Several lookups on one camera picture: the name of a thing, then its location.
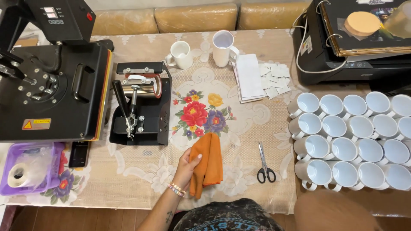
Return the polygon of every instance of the plastic-wrapped cushion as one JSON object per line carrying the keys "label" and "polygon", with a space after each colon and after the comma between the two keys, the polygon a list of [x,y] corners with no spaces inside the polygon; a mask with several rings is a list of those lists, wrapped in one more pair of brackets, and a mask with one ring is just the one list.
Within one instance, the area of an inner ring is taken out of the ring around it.
{"label": "plastic-wrapped cushion", "polygon": [[238,30],[290,29],[310,2],[243,3]]}
{"label": "plastic-wrapped cushion", "polygon": [[157,8],[154,16],[160,33],[235,30],[237,5],[234,3],[189,7]]}
{"label": "plastic-wrapped cushion", "polygon": [[154,9],[95,11],[92,35],[157,34]]}

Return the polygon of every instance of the heat press machine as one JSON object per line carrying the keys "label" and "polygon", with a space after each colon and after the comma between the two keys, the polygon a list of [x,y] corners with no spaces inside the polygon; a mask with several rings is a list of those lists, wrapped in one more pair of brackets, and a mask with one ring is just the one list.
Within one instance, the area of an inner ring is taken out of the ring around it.
{"label": "heat press machine", "polygon": [[[160,77],[163,71],[168,78]],[[167,145],[171,105],[171,74],[167,66],[163,62],[119,63],[117,74],[124,74],[127,79],[123,83],[112,82],[119,106],[113,114],[110,142]]]}
{"label": "heat press machine", "polygon": [[[299,56],[299,66],[307,72],[332,70],[345,61],[345,57],[336,56],[332,48],[327,46],[331,35],[327,34],[319,4],[327,4],[327,1],[313,0],[307,12],[296,22],[296,25],[305,27],[307,20],[304,41],[310,37],[312,51],[301,55],[298,51],[305,29],[296,27],[293,32],[294,54]],[[371,90],[386,95],[411,93],[411,79],[408,78],[411,74],[411,54],[346,62],[341,68],[327,73],[305,73],[298,68],[297,73],[299,82],[303,85],[368,83]]]}
{"label": "heat press machine", "polygon": [[[90,43],[96,15],[83,0],[0,0],[0,142],[102,137],[111,40]],[[13,45],[31,22],[52,45]]]}

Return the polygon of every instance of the graphic t-shirt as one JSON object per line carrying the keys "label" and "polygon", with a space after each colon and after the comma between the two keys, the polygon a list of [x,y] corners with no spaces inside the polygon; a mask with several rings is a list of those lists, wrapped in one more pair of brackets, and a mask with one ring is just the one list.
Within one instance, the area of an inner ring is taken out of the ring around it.
{"label": "graphic t-shirt", "polygon": [[189,211],[174,231],[284,231],[251,199],[212,202]]}

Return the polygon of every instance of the beaded bracelet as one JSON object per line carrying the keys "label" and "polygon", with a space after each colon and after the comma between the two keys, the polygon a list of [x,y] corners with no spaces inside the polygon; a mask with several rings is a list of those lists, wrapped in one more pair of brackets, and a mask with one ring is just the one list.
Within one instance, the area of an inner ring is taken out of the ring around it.
{"label": "beaded bracelet", "polygon": [[175,194],[179,195],[180,197],[184,197],[186,194],[186,191],[181,190],[180,187],[178,187],[175,184],[169,184],[168,187],[175,192]]}

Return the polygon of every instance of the white cable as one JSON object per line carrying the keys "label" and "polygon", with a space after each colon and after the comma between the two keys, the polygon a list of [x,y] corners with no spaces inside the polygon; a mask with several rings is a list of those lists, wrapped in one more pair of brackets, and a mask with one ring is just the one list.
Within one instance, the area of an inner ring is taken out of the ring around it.
{"label": "white cable", "polygon": [[297,52],[297,58],[296,58],[297,67],[300,69],[300,71],[302,71],[302,72],[304,72],[304,73],[309,73],[309,74],[329,73],[329,72],[336,71],[336,70],[340,69],[341,67],[343,67],[343,66],[347,63],[347,58],[345,58],[344,62],[341,64],[341,66],[339,66],[339,67],[337,67],[337,68],[334,68],[334,69],[331,69],[331,70],[328,70],[328,71],[323,71],[323,72],[308,72],[308,71],[303,70],[303,69],[300,67],[300,65],[298,64],[298,57],[300,56],[301,46],[302,46],[302,44],[304,43],[305,34],[307,33],[307,29],[306,29],[306,28],[307,28],[308,17],[305,18],[305,27],[300,26],[300,25],[294,25],[294,24],[295,24],[296,21],[301,17],[301,15],[302,15],[303,13],[304,13],[304,12],[302,12],[302,13],[300,14],[300,16],[298,16],[298,18],[297,18],[297,19],[294,21],[294,23],[293,23],[293,27],[300,27],[300,28],[303,28],[303,29],[304,29],[304,35],[303,35],[302,40],[301,40],[300,48],[298,49],[298,52]]}

